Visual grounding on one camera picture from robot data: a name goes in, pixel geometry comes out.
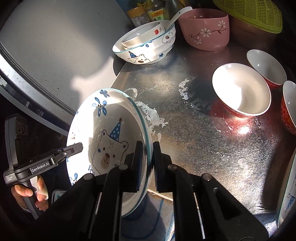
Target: hand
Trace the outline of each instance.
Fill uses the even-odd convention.
[[[40,190],[44,188],[44,180],[41,176],[38,176],[37,184]],[[26,188],[23,185],[15,185],[11,187],[11,193],[20,206],[24,208],[28,208],[23,197],[31,197],[33,195],[33,191],[31,189]],[[35,205],[37,208],[39,208],[39,210],[48,209],[48,200],[44,200],[45,198],[46,198],[45,195],[37,194],[37,201]]]

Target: bottle label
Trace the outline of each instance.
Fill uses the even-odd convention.
[[[148,12],[151,21],[165,20],[165,9]]]
[[[146,10],[146,2],[144,2],[142,4],[137,2],[137,6],[142,6]]]

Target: white spoon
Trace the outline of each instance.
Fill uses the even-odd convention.
[[[172,19],[164,26],[164,29],[165,31],[167,31],[171,26],[172,24],[184,13],[188,12],[192,10],[192,7],[184,7],[182,8],[179,12],[177,12],[173,17]]]

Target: pink ceramic cup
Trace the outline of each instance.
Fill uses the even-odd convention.
[[[178,19],[187,43],[205,51],[224,48],[229,42],[229,19],[223,11],[192,9]]]

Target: bear print on bowl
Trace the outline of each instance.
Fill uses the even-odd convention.
[[[92,165],[99,174],[109,172],[114,166],[120,165],[124,152],[128,148],[126,141],[119,142],[120,126],[122,119],[111,131],[110,135],[106,130],[101,133],[101,139],[95,149],[92,158]]]
[[[295,175],[295,178],[294,178],[294,181],[293,181],[293,185],[291,187],[291,190],[289,191],[288,193],[288,196],[287,198],[289,198],[289,203],[286,207],[286,210],[285,212],[288,210],[288,208],[291,206],[291,204],[293,203],[294,199],[296,198],[296,175]]]
[[[172,41],[172,38],[173,38],[173,33],[172,32],[167,32],[167,33],[164,34],[162,42],[164,44],[170,43]]]
[[[135,54],[133,54],[132,52],[130,52],[130,58],[128,58],[130,61],[132,61],[135,64],[146,64],[149,63],[150,60],[145,58],[145,56],[143,54],[140,54],[139,56],[136,56]]]

